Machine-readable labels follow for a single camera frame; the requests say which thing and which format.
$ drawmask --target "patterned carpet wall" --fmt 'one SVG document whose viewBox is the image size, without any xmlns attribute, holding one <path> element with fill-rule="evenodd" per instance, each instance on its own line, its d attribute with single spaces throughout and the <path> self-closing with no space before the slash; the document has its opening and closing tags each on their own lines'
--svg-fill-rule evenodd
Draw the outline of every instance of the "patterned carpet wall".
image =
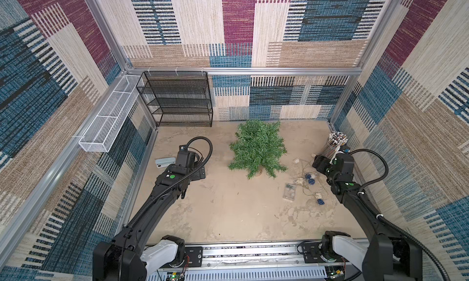
<svg viewBox="0 0 469 281">
<path fill-rule="evenodd" d="M 381 212 L 469 280 L 469 0 L 403 0 L 335 127 L 387 160 Z M 360 178 L 383 173 L 354 155 Z M 426 280 L 438 280 L 426 259 Z"/>
<path fill-rule="evenodd" d="M 150 135 L 135 102 L 108 153 L 80 150 L 0 280 L 91 280 L 92 251 L 115 235 Z"/>
<path fill-rule="evenodd" d="M 120 72 L 84 0 L 1 1 L 0 231 Z M 150 133 L 136 103 L 109 153 L 80 151 L 0 280 L 89 280 Z"/>
<path fill-rule="evenodd" d="M 84 0 L 1 0 L 0 232 L 120 72 Z"/>
<path fill-rule="evenodd" d="M 134 67 L 355 67 L 386 0 L 98 0 Z"/>
<path fill-rule="evenodd" d="M 213 119 L 327 119 L 348 76 L 209 76 Z"/>
</svg>

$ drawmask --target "floor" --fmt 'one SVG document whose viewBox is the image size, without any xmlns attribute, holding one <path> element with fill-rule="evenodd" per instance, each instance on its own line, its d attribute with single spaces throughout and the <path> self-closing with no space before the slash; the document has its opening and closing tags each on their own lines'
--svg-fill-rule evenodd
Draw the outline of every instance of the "floor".
<svg viewBox="0 0 469 281">
<path fill-rule="evenodd" d="M 213 154 L 205 167 L 207 178 L 193 182 L 185 199 L 178 199 L 169 208 L 148 243 L 158 243 L 167 234 L 181 237 L 186 243 L 318 239 L 326 230 L 366 237 L 349 210 L 332 195 L 323 175 L 310 190 L 303 192 L 301 186 L 296 186 L 294 201 L 283 198 L 286 183 L 313 171 L 307 162 L 312 161 L 311 154 L 320 151 L 329 135 L 325 121 L 282 121 L 280 135 L 288 153 L 280 161 L 288 170 L 275 179 L 262 173 L 251 180 L 247 179 L 246 171 L 227 168 L 233 158 L 229 144 L 236 140 L 239 123 L 214 121 L 211 128 L 159 129 L 132 216 L 147 199 L 156 177 L 164 171 L 156 167 L 155 159 L 175 157 L 178 146 L 195 136 L 208 137 L 213 143 Z M 208 153 L 205 141 L 196 141 L 191 146 Z M 302 161 L 294 164 L 295 158 Z M 306 195 L 311 192 L 321 192 L 325 205 Z"/>
</svg>

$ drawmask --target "green plant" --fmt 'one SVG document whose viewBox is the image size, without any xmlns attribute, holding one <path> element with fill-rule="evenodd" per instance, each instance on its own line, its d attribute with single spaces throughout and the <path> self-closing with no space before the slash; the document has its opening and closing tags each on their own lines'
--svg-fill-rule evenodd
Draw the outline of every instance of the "green plant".
<svg viewBox="0 0 469 281">
<path fill-rule="evenodd" d="M 270 177 L 277 177 L 275 171 L 285 172 L 286 166 L 278 160 L 287 153 L 283 138 L 278 135 L 280 121 L 266 123 L 260 120 L 248 120 L 238 126 L 237 141 L 230 144 L 234 159 L 228 168 L 247 169 L 248 178 L 252 178 L 261 166 Z"/>
</svg>

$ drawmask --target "white mesh basket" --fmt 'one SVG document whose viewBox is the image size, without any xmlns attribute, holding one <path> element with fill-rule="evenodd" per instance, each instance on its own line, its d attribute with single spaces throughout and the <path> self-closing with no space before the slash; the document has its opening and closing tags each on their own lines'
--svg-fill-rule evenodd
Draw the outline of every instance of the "white mesh basket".
<svg viewBox="0 0 469 281">
<path fill-rule="evenodd" d="M 82 149 L 109 152 L 138 97 L 137 84 L 143 86 L 140 76 L 126 75 L 120 80 L 83 137 L 80 138 L 79 145 Z"/>
</svg>

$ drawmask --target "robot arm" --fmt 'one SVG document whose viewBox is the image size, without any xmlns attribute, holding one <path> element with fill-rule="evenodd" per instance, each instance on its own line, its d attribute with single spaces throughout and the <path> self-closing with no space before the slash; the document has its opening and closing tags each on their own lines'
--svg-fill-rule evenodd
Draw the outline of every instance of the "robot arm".
<svg viewBox="0 0 469 281">
<path fill-rule="evenodd" d="M 358 151 L 377 155 L 384 163 L 385 172 L 380 178 L 363 186 L 353 182 L 354 159 Z M 422 250 L 437 265 L 444 280 L 449 280 L 437 258 L 415 237 L 390 223 L 373 206 L 364 192 L 364 187 L 385 178 L 388 167 L 384 159 L 375 152 L 360 149 L 337 153 L 333 160 L 316 156 L 313 167 L 327 177 L 332 193 L 355 217 L 365 232 L 370 245 L 364 248 L 350 235 L 337 231 L 326 231 L 321 242 L 321 254 L 326 259 L 345 257 L 357 267 L 365 280 L 422 280 Z"/>
<path fill-rule="evenodd" d="M 207 158 L 189 151 L 189 145 L 203 139 L 210 146 Z M 194 137 L 179 146 L 176 163 L 157 177 L 155 186 L 140 210 L 110 242 L 99 243 L 93 251 L 94 281 L 142 281 L 162 265 L 179 266 L 184 262 L 184 240 L 165 236 L 157 245 L 145 244 L 167 209 L 181 196 L 184 198 L 191 181 L 205 178 L 204 165 L 212 154 L 212 143 L 206 137 Z"/>
</svg>

